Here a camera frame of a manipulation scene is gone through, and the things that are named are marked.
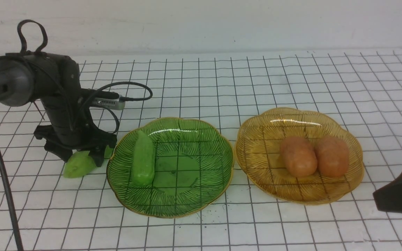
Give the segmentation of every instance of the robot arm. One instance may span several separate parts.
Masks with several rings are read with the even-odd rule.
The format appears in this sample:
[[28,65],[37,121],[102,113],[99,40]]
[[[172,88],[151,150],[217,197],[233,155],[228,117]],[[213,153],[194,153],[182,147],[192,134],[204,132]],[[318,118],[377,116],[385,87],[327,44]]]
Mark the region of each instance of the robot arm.
[[[96,166],[101,166],[105,152],[112,151],[116,146],[117,137],[94,124],[89,107],[122,110],[125,101],[151,98],[150,88],[133,82],[114,83],[102,88],[118,84],[142,86],[150,92],[150,97],[140,99],[125,98],[102,89],[82,89],[79,65],[69,56],[42,52],[47,42],[43,42],[35,52],[26,51],[21,26],[27,22],[22,21],[18,25],[21,52],[0,57],[0,103],[22,106],[40,99],[51,124],[39,125],[33,134],[37,139],[46,140],[45,150],[65,162],[72,156],[73,150],[89,151]],[[38,25],[42,29],[43,39],[47,39],[43,27]]]

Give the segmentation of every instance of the toy cucumber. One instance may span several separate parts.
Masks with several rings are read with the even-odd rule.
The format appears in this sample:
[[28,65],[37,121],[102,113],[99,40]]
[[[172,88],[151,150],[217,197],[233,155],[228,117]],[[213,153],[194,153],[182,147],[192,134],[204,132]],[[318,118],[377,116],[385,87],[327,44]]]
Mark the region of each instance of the toy cucumber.
[[147,186],[155,178],[155,145],[142,130],[137,132],[138,139],[134,145],[132,181],[139,186]]

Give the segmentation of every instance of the black cable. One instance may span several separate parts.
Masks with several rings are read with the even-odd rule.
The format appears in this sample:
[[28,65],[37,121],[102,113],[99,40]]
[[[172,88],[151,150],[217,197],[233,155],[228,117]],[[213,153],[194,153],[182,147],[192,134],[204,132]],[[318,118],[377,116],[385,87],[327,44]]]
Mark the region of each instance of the black cable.
[[111,109],[101,106],[101,105],[91,105],[91,107],[98,107],[98,108],[102,108],[102,109],[109,111],[110,114],[113,116],[114,121],[116,122],[116,129],[114,130],[114,132],[112,132],[112,134],[115,134],[118,132],[119,127],[120,127],[120,121],[119,121],[119,118],[116,116],[116,114],[114,114],[114,112]]
[[122,81],[122,82],[116,82],[116,83],[107,84],[107,85],[97,89],[95,92],[93,92],[91,95],[89,95],[88,98],[86,98],[86,100],[82,103],[82,105],[80,106],[79,110],[77,111],[76,116],[74,117],[74,121],[72,122],[71,129],[73,130],[75,128],[75,125],[77,124],[78,114],[82,113],[83,109],[91,106],[90,104],[94,100],[94,98],[97,96],[97,94],[99,94],[100,92],[102,92],[103,90],[105,90],[105,89],[107,89],[109,87],[116,86],[116,85],[123,85],[123,84],[125,84],[125,85],[131,84],[131,85],[142,87],[145,90],[147,90],[150,93],[150,95],[148,97],[145,97],[145,98],[120,97],[119,100],[122,101],[122,102],[125,102],[125,101],[142,101],[142,100],[148,100],[148,99],[153,97],[153,91],[148,86],[146,86],[145,84],[139,84],[139,83],[130,82],[130,81]]
[[16,216],[15,205],[13,203],[12,191],[10,189],[10,182],[7,177],[6,168],[4,165],[3,156],[0,150],[0,173],[3,180],[3,186],[5,191],[5,196],[7,200],[8,212],[10,214],[10,220],[12,221],[13,236],[15,237],[16,248],[18,251],[24,251],[23,243],[21,241],[20,228],[18,226],[18,217]]

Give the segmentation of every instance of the black grid line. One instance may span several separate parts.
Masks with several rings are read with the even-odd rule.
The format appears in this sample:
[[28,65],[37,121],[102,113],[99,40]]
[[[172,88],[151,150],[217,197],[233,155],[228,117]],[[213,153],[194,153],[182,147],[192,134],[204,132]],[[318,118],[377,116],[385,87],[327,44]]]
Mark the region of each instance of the black grid line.
[[[56,165],[55,171],[45,172],[57,159],[51,154],[35,157],[32,154],[42,147],[42,144],[31,137],[32,130],[38,124],[48,124],[41,121],[32,106],[22,108],[5,108],[0,106],[0,141],[3,147],[1,151],[7,156],[6,164],[10,166],[9,177],[13,192],[18,193],[17,204],[22,208],[17,209],[18,218],[25,220],[30,213],[42,212],[38,224],[33,228],[21,227],[22,231],[34,230],[36,234],[32,243],[26,246],[36,249],[47,248],[43,235],[53,233],[51,238],[56,238],[57,243],[50,246],[51,250],[66,250],[69,248],[68,238],[75,233],[90,233],[83,237],[72,250],[148,250],[149,248],[199,248],[225,247],[232,250],[241,246],[259,250],[266,245],[280,245],[288,250],[291,245],[305,244],[320,249],[321,244],[342,244],[368,242],[374,250],[377,250],[376,242],[396,243],[402,247],[402,215],[377,211],[370,212],[367,205],[373,205],[371,194],[373,189],[379,188],[393,180],[402,170],[402,50],[400,53],[376,52],[373,53],[340,53],[334,55],[317,56],[314,54],[292,54],[289,56],[271,57],[227,57],[223,59],[212,58],[210,60],[169,58],[165,61],[152,59],[112,60],[110,62],[85,61],[81,65],[82,87],[97,88],[116,81],[136,81],[152,88],[154,96],[144,102],[127,102],[126,108],[120,111],[121,126],[118,137],[143,126],[146,123],[164,116],[179,116],[201,119],[216,127],[219,132],[227,137],[231,143],[236,141],[239,125],[251,116],[274,107],[292,107],[299,109],[315,110],[327,114],[331,118],[349,130],[362,143],[364,149],[364,162],[366,178],[360,187],[351,194],[346,195],[336,204],[325,208],[323,215],[310,212],[310,207],[302,206],[304,216],[297,220],[284,218],[288,213],[291,216],[295,212],[282,212],[281,205],[286,208],[290,202],[269,198],[252,184],[246,176],[241,176],[241,169],[234,167],[234,179],[224,196],[212,203],[212,207],[223,207],[224,211],[211,212],[209,207],[202,210],[196,219],[188,216],[182,219],[169,221],[148,218],[130,214],[121,206],[111,194],[111,189],[106,185],[104,178],[104,166],[96,169],[81,180],[74,181],[61,178],[58,172],[62,172],[63,166]],[[145,96],[145,92],[138,87],[113,87],[111,91],[119,92],[128,97]],[[40,106],[40,113],[44,115],[44,108]],[[105,126],[113,122],[102,110],[91,110],[94,114],[94,122],[99,126]],[[23,156],[13,157],[13,153],[22,152]],[[26,167],[32,168],[39,165],[38,170],[25,171]],[[27,181],[21,185],[17,180]],[[37,180],[50,180],[51,184],[37,184]],[[48,206],[45,208],[27,208],[32,192],[51,193],[45,198]],[[69,193],[72,195],[66,205],[56,205],[54,194]],[[0,216],[7,213],[3,208],[3,190],[0,188]],[[99,200],[91,203],[80,203],[80,199],[86,194],[96,195]],[[351,217],[343,218],[341,212],[336,210],[339,203],[346,203],[354,208]],[[231,211],[231,206],[246,210]],[[112,223],[109,227],[99,226],[97,219],[102,219],[102,210],[121,208],[120,222]],[[277,210],[275,213],[279,219],[266,219],[267,210]],[[51,210],[70,212],[69,219],[63,221],[66,224],[60,227],[46,225],[46,218]],[[78,212],[91,212],[87,218],[88,224],[80,226],[71,224]],[[293,233],[288,229],[294,223],[301,223],[306,227],[299,235],[311,235],[312,241],[296,241]],[[334,240],[322,241],[316,239],[317,230],[313,224],[335,224],[338,228],[338,236]],[[391,228],[391,234],[378,234],[373,232],[373,226],[383,224]],[[176,226],[195,227],[198,229],[196,244],[186,241],[187,245],[177,243]],[[260,231],[264,227],[281,226],[280,236],[268,239]],[[349,226],[362,226],[367,233],[367,239],[361,240],[345,231]],[[154,239],[157,237],[149,229],[166,229],[171,241],[164,241],[161,246],[156,246]],[[136,238],[130,239],[126,244],[123,231],[134,229]],[[5,250],[11,249],[12,234],[5,243],[4,232],[11,229],[0,227],[1,240],[4,241]],[[107,247],[101,247],[98,243],[97,233],[114,233],[114,236],[106,236],[113,240]]]

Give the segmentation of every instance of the white grid surface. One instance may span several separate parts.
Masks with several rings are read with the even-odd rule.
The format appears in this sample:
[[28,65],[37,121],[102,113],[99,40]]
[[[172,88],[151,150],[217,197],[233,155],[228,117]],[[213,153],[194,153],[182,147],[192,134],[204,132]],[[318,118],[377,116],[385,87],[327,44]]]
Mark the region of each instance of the white grid surface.
[[[372,198],[402,171],[402,50],[75,59],[83,87],[131,80],[152,88],[151,100],[115,111],[119,139],[175,116],[207,121],[234,144],[246,119],[293,107],[325,113],[349,130],[364,149],[366,174],[338,202],[303,206],[265,194],[236,165],[226,193],[202,212],[148,218],[118,203],[106,164],[84,178],[62,178],[63,162],[33,137],[47,117],[41,122],[31,104],[0,105],[0,146],[26,250],[402,250],[402,214],[377,211]],[[133,86],[112,90],[146,95]],[[93,115],[100,128],[114,129],[108,112]],[[11,229],[0,178],[0,251],[16,250]]]

